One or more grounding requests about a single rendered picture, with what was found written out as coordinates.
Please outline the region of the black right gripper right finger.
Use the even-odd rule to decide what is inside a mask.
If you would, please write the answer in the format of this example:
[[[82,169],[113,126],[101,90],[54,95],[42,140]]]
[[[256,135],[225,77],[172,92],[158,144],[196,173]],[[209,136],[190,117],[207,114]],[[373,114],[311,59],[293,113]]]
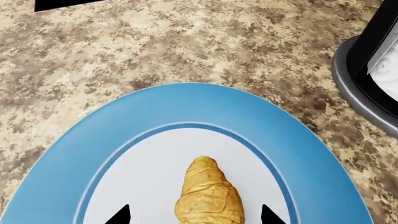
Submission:
[[[262,205],[261,222],[262,224],[286,224],[267,205]]]

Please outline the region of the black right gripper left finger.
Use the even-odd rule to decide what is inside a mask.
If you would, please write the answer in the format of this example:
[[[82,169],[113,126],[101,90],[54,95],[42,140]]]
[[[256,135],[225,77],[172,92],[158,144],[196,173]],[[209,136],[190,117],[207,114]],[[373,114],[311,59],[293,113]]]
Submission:
[[[126,204],[116,212],[105,224],[130,224],[130,208]]]

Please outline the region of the golden croissant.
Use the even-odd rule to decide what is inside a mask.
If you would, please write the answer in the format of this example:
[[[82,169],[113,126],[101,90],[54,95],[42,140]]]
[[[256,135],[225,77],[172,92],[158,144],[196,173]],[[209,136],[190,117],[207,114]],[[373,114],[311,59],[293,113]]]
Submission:
[[[244,208],[236,188],[217,162],[197,157],[189,165],[175,207],[180,224],[244,224]]]

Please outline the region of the blue rimmed white plate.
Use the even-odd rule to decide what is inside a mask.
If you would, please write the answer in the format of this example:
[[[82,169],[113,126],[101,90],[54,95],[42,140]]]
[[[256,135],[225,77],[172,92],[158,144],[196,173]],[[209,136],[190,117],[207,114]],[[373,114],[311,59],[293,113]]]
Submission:
[[[244,224],[267,205],[286,224],[374,224],[358,189],[304,124],[245,91],[172,83],[122,96],[63,134],[32,166],[0,224],[180,224],[189,165],[213,158]]]

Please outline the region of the black appliance on grey base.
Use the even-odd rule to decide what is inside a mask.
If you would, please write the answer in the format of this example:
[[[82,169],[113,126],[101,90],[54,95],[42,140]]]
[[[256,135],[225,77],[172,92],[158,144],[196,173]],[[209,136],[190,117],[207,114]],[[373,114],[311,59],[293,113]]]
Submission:
[[[371,77],[388,50],[398,44],[398,0],[383,0],[361,35],[345,40],[331,61],[344,100],[372,124],[398,139],[398,99]]]

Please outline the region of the black sink opening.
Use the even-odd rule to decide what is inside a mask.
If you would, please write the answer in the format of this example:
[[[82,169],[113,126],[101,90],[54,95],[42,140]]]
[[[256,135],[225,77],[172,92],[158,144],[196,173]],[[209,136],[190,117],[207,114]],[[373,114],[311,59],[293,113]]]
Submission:
[[[61,7],[69,7],[92,3],[103,0],[35,0],[34,12],[48,11],[50,9],[58,9]]]

